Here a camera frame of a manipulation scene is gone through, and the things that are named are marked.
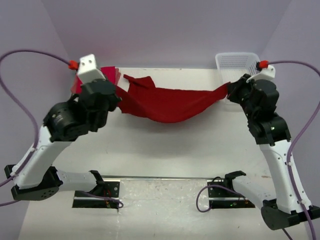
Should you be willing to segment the dark red t shirt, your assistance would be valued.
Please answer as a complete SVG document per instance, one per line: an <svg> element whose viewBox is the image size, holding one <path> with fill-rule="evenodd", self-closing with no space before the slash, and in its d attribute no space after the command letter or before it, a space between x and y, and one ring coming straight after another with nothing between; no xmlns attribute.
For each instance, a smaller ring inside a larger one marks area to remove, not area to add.
<svg viewBox="0 0 320 240"><path fill-rule="evenodd" d="M164 124L186 121L228 94L228 82L215 90L184 90L157 87L150 76L135 78L125 74L123 77L128 80L129 88L126 91L116 87L121 112Z"/></svg>

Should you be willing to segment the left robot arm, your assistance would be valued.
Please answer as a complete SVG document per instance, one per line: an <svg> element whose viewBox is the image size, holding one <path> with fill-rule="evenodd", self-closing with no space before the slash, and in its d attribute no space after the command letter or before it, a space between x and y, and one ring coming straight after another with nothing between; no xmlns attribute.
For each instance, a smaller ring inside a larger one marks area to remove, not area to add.
<svg viewBox="0 0 320 240"><path fill-rule="evenodd" d="M120 100L114 84L96 79L83 84L81 93L55 104L25 156L4 169L7 179L14 182L13 199L43 201L62 191L81 191L86 196L102 198L107 187L97 170L66 172L53 163L78 137L104 127L108 113L116 109Z"/></svg>

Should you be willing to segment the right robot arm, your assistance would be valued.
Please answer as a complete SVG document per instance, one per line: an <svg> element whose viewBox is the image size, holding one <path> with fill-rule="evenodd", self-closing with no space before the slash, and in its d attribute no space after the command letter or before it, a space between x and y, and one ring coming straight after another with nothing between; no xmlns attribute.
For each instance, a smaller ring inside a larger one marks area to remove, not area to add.
<svg viewBox="0 0 320 240"><path fill-rule="evenodd" d="M279 116L276 85L265 79L244 74L227 86L227 99L239 104L247 118L249 132L267 162L275 192L267 192L244 173L223 184L223 191L233 197L246 197L261 212L271 230L279 230L320 217L320 208L309 200L295 166L291 135L287 122Z"/></svg>

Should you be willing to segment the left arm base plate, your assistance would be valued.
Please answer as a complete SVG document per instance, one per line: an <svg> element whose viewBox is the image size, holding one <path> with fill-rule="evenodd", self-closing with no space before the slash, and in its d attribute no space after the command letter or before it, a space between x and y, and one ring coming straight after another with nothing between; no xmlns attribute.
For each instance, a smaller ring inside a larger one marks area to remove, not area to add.
<svg viewBox="0 0 320 240"><path fill-rule="evenodd" d="M104 189L98 190L98 192L91 193L92 195L98 197L87 196L80 191L76 191L74 193L73 199L74 200L84 200L84 201L102 201L104 200L101 197L107 197L112 199L119 199L120 193L120 179L113 179L113 178L104 178Z"/></svg>

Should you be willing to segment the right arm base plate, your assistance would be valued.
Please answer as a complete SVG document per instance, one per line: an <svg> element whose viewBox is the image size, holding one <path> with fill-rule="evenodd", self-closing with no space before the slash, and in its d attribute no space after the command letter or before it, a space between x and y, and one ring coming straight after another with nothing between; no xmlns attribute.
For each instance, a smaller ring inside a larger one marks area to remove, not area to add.
<svg viewBox="0 0 320 240"><path fill-rule="evenodd" d="M211 179L207 181L207 185L217 185L224 187L226 189L229 189L233 192L236 192L234 190L234 187L232 183L229 183L228 181L225 181L224 178L217 178L217 179ZM221 187L209 187L208 188L208 196L213 199L226 199L226 200L248 200L246 197L242 196L241 194L236 194L233 192L230 192L224 188Z"/></svg>

